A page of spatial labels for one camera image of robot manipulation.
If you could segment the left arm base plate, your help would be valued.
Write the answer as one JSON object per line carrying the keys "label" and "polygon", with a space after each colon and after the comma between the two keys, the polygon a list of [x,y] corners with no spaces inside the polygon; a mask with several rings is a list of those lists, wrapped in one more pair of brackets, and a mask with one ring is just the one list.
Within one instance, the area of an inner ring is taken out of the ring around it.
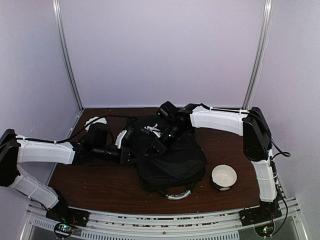
{"label": "left arm base plate", "polygon": [[54,213],[52,210],[46,212],[45,217],[69,226],[86,227],[90,213],[85,210],[69,208],[66,214]]}

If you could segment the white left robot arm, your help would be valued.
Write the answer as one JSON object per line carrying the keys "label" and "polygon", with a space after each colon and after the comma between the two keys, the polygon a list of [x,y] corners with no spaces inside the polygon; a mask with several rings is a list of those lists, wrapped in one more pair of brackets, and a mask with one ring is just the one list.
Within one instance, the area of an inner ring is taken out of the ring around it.
{"label": "white left robot arm", "polygon": [[79,141],[27,138],[7,129],[0,138],[0,185],[11,187],[44,206],[61,222],[72,218],[72,211],[62,194],[27,173],[21,163],[40,162],[85,165],[95,160],[119,165],[132,163],[136,153],[128,146],[132,131],[123,130],[107,144],[111,135],[106,123],[92,123]]}

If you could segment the black student backpack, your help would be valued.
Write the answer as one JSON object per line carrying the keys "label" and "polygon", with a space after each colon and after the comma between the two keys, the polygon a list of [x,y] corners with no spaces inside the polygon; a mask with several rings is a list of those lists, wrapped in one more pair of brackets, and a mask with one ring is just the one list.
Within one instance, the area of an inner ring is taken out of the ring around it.
{"label": "black student backpack", "polygon": [[206,173],[207,158],[194,130],[188,129],[169,147],[163,147],[154,127],[163,134],[170,125],[157,115],[139,116],[128,122],[132,131],[127,142],[143,190],[157,192],[168,200],[188,197]]}

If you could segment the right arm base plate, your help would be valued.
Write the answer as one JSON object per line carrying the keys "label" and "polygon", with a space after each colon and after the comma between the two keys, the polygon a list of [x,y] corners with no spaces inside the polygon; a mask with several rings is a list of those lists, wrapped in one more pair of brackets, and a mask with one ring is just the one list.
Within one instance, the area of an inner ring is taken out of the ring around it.
{"label": "right arm base plate", "polygon": [[264,222],[270,222],[274,218],[280,218],[282,211],[279,208],[271,209],[269,207],[246,208],[238,212],[242,226],[256,225]]}

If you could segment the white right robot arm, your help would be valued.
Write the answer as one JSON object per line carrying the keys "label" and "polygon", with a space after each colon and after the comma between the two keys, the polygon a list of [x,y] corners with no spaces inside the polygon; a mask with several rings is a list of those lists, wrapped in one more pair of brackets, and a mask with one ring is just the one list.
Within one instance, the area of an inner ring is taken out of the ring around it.
{"label": "white right robot arm", "polygon": [[167,151],[184,133],[191,129],[205,129],[236,135],[242,145],[243,156],[255,172],[259,206],[256,216],[268,220],[279,207],[277,168],[274,163],[273,139],[267,121],[258,107],[227,109],[204,103],[188,103],[177,107],[166,101],[156,111],[167,127],[161,130],[152,147]]}

